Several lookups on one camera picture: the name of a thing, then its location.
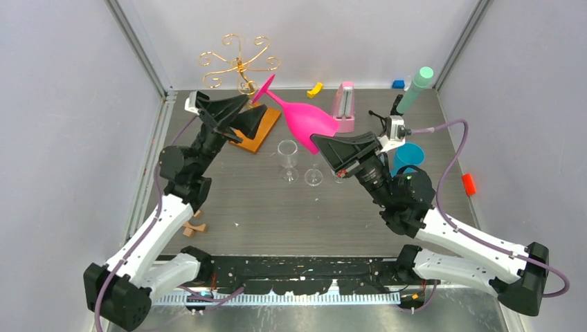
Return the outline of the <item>clear wine glass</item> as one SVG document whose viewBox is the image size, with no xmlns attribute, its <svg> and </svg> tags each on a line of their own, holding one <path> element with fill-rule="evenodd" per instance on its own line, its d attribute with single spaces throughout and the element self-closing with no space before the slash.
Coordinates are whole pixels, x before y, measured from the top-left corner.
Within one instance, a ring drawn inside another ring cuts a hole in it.
<svg viewBox="0 0 587 332">
<path fill-rule="evenodd" d="M 305 172 L 304 180 L 307 185 L 317 187 L 323 182 L 323 173 L 316 165 L 314 165 Z"/>
<path fill-rule="evenodd" d="M 288 184 L 294 183 L 299 177 L 296 169 L 298 161 L 298 146 L 293 140 L 282 140 L 277 146 L 279 163 L 281 166 L 280 177 Z"/>
</svg>

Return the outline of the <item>pink wine glass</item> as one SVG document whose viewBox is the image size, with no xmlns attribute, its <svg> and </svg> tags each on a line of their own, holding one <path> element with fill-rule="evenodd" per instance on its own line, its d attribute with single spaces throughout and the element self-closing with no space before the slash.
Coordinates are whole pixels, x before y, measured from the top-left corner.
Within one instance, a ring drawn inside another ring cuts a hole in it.
<svg viewBox="0 0 587 332">
<path fill-rule="evenodd" d="M 318 147 L 311 140 L 314 134 L 333 137 L 339 128 L 339 123 L 321 108 L 300 102 L 285 102 L 269 90 L 275 75 L 272 74 L 254 95 L 252 103 L 256 103 L 263 95 L 268 95 L 281 107 L 287 126 L 293 137 L 311 154 L 319 153 Z"/>
</svg>

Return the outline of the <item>clear wine glass back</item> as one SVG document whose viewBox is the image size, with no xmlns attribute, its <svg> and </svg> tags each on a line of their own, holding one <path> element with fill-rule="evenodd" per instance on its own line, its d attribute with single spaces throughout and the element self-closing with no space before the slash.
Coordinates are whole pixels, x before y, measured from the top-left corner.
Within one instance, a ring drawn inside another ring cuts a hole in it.
<svg viewBox="0 0 587 332">
<path fill-rule="evenodd" d="M 299 177 L 296 169 L 298 161 L 298 146 L 293 140 L 282 140 L 277 146 L 279 163 L 281 166 L 280 177 L 288 184 L 294 183 Z"/>
</svg>

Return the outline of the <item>blue wine glass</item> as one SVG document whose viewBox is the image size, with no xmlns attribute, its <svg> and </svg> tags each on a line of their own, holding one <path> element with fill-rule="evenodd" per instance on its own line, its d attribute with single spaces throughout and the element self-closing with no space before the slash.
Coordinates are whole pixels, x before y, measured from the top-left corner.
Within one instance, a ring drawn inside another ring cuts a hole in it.
<svg viewBox="0 0 587 332">
<path fill-rule="evenodd" d="M 395 176 L 401 167 L 406 165 L 420 166 L 424 160 L 424 150 L 415 143 L 406 142 L 396 149 L 390 173 Z"/>
</svg>

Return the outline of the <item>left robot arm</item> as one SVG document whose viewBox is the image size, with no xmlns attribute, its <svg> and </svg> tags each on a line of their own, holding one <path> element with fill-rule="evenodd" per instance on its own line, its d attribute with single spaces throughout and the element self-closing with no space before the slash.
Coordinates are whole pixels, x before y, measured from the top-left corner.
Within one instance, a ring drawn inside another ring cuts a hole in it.
<svg viewBox="0 0 587 332">
<path fill-rule="evenodd" d="M 188 246 L 162 266 L 153 263 L 178 229 L 200 210 L 208 198 L 211 178 L 204 174 L 227 142 L 254 139 L 267 106 L 248 107 L 249 97 L 211 100 L 200 91 L 190 94 L 186 110 L 201 120 L 189 146 L 164 147 L 154 170 L 158 203 L 131 239 L 103 265 L 90 264 L 83 274 L 87 306 L 93 311 L 95 328 L 101 320 L 126 331 L 137 329 L 152 304 L 175 288 L 192 282 L 205 286 L 213 275 L 208 253 Z"/>
</svg>

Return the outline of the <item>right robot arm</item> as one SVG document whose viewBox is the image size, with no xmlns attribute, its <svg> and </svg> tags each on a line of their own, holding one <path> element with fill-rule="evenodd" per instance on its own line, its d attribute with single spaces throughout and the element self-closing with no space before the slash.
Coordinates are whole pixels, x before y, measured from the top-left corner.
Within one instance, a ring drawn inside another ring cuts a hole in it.
<svg viewBox="0 0 587 332">
<path fill-rule="evenodd" d="M 455 219 L 447 221 L 432 204 L 435 190 L 417 166 L 393 176 L 373 133 L 355 137 L 311 135 L 311 141 L 338 176 L 355 177 L 381 207 L 380 216 L 395 234 L 442 246 L 445 257 L 419 246 L 402 248 L 395 265 L 399 281 L 442 279 L 484 291 L 517 313 L 537 316 L 544 298 L 549 250 L 504 241 Z"/>
</svg>

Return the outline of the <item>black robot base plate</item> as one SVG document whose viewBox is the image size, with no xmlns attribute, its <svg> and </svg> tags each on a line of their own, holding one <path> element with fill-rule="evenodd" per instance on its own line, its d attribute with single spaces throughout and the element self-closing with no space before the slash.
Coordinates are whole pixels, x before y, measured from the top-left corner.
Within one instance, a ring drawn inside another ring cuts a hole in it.
<svg viewBox="0 0 587 332">
<path fill-rule="evenodd" d="M 432 286 L 393 258 L 213 256 L 204 271 L 185 287 L 246 295 L 315 295 L 336 288 L 341 295 L 378 295 L 395 288 Z"/>
</svg>

